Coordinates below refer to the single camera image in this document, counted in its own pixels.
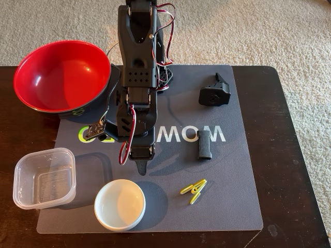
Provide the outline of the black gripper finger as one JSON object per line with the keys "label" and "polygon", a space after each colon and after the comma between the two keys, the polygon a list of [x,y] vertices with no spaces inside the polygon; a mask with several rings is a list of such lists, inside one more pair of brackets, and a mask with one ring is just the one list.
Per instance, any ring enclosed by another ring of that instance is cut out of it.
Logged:
{"label": "black gripper finger", "polygon": [[149,160],[135,160],[138,173],[141,176],[145,176],[147,172],[147,164]]}

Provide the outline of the black gripper body with motor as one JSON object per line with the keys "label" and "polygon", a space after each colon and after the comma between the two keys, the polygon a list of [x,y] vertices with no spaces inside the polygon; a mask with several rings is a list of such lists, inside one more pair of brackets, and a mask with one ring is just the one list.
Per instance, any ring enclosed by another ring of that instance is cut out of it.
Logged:
{"label": "black gripper body with motor", "polygon": [[155,154],[155,136],[134,136],[128,154],[131,160],[151,160]]}

